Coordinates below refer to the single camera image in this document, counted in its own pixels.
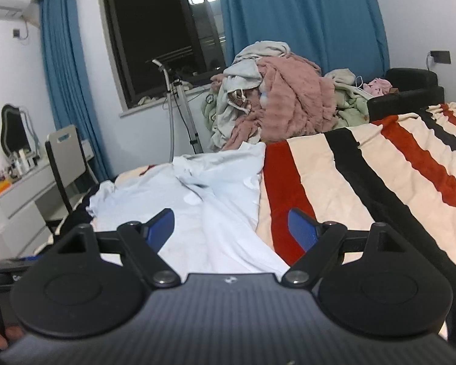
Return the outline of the person's left hand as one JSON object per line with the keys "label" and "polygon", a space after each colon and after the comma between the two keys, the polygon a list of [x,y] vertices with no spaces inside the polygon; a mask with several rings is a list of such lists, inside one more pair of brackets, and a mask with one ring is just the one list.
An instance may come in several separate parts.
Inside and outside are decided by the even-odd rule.
{"label": "person's left hand", "polygon": [[16,325],[7,327],[5,329],[5,336],[0,333],[0,350],[5,350],[9,347],[10,342],[15,342],[23,338],[23,330]]}

